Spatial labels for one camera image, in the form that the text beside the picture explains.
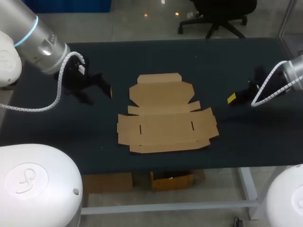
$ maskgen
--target concrete floor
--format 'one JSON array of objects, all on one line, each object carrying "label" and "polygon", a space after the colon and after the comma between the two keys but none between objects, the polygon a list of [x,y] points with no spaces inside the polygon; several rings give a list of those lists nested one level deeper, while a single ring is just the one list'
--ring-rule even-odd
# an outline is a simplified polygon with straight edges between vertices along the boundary
[{"label": "concrete floor", "polygon": [[[241,26],[240,21],[234,21],[233,24],[247,37],[275,37],[287,4],[288,1],[285,0],[259,0],[257,9],[248,16],[247,26]],[[195,13],[192,2],[188,0],[113,0],[110,13],[39,16],[65,42],[76,43],[204,38],[210,25],[185,26],[184,34],[177,34],[178,23]],[[219,28],[213,37],[235,36],[224,28]],[[0,102],[8,103],[11,94],[11,91],[0,91]],[[1,121],[3,116],[4,111],[0,111]],[[259,191],[273,167],[256,167],[251,171]],[[243,199],[236,169],[210,169],[205,171],[205,175],[205,181],[197,179],[195,185],[188,190],[150,192],[147,187],[136,186],[131,192],[90,195],[89,206]],[[145,179],[144,174],[135,174],[135,179]],[[80,226],[231,227],[234,216],[244,219],[247,227],[269,226],[266,219],[250,221],[246,209],[92,215],[83,217]]]}]

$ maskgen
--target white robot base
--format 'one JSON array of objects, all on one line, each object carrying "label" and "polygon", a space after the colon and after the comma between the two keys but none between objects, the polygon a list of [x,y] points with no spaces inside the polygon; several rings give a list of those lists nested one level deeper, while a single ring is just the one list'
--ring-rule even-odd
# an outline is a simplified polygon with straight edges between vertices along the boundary
[{"label": "white robot base", "polygon": [[303,225],[303,165],[285,170],[267,193],[267,217],[272,227]]},{"label": "white robot base", "polygon": [[82,191],[77,166],[58,149],[0,148],[0,226],[77,227]]}]

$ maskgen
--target cardboard flap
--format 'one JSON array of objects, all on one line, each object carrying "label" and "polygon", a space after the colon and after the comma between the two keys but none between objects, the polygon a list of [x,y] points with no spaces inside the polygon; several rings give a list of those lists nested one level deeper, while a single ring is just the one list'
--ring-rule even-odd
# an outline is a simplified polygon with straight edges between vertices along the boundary
[{"label": "cardboard flap", "polygon": [[137,79],[138,84],[181,82],[182,77],[178,73],[144,74]]},{"label": "cardboard flap", "polygon": [[135,115],[178,114],[191,112],[200,108],[201,106],[199,101],[185,105],[161,106],[159,108],[154,108],[153,106],[136,107],[129,105],[128,113]]},{"label": "cardboard flap", "polygon": [[194,142],[218,135],[211,109],[165,114],[118,116],[119,143],[164,145]]},{"label": "cardboard flap", "polygon": [[139,107],[175,106],[187,104],[194,89],[186,82],[136,84],[129,89],[129,97]]},{"label": "cardboard flap", "polygon": [[182,151],[182,150],[194,150],[210,145],[209,139],[203,139],[193,142],[184,143],[174,143],[174,144],[164,144],[164,145],[130,145],[129,150],[136,153],[155,153],[155,152],[165,152],[165,151]]}]

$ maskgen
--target cardboard box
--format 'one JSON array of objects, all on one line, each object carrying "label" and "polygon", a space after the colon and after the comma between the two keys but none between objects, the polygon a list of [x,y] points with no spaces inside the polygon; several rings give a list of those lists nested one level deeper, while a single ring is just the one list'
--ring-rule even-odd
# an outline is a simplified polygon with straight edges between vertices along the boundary
[{"label": "cardboard box", "polygon": [[84,175],[83,188],[85,194],[129,191],[133,188],[132,174]]},{"label": "cardboard box", "polygon": [[129,96],[138,107],[128,106],[137,116],[118,115],[119,144],[137,153],[191,150],[219,135],[211,108],[195,111],[200,102],[188,103],[193,86],[178,73],[140,75],[137,81]]},{"label": "cardboard box", "polygon": [[192,186],[194,175],[191,171],[182,172],[151,172],[151,187],[153,191],[171,191],[186,189]]}]

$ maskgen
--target robot logo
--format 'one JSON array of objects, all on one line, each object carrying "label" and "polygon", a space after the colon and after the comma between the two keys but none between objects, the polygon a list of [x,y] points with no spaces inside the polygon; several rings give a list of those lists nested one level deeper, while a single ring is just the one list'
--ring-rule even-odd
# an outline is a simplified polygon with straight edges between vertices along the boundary
[{"label": "robot logo", "polygon": [[36,172],[35,172],[35,170],[33,170],[33,169],[26,169],[24,171],[24,178],[25,178],[25,180],[20,181],[20,184],[27,183],[27,188],[23,188],[21,190],[17,189],[16,190],[17,194],[28,192],[29,190],[31,190],[33,188],[33,182],[32,182],[32,180],[34,180],[36,178]]},{"label": "robot logo", "polygon": [[48,185],[47,171],[35,163],[24,163],[13,168],[6,177],[8,194],[20,200],[40,195]]}]

